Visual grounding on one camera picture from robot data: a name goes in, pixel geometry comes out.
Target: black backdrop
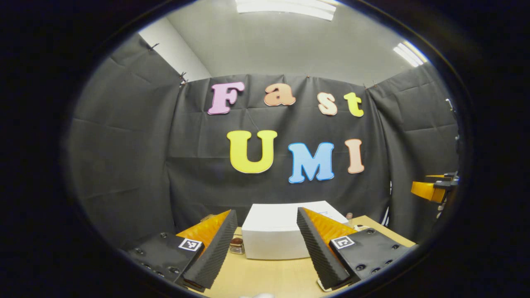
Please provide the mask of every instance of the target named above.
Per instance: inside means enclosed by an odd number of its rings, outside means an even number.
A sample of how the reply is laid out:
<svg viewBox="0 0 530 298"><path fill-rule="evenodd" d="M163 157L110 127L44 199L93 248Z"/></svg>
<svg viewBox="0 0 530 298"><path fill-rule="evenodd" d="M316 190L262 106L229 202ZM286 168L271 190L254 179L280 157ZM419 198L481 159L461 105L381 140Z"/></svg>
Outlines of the black backdrop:
<svg viewBox="0 0 530 298"><path fill-rule="evenodd" d="M208 115L216 83L242 81L231 111ZM236 75L189 82L136 35L94 73L74 111L67 139L77 196L98 230L113 244L161 230L179 231L209 213L233 208L242 224L252 203L327 200L341 213L381 221L420 241L436 217L436 205L410 193L413 180L456 170L456 125L449 97L432 67L420 67L365 90L324 78ZM269 107L265 87L287 83L297 101ZM335 97L339 112L318 110L316 94ZM350 114L343 96L355 92L364 116ZM243 174L229 161L231 130L248 130L249 160L261 157L259 130L278 132L272 167ZM365 171L349 174L344 141L362 140ZM291 185L291 143L312 154L334 144L335 177ZM390 180L393 192L390 195Z"/></svg>

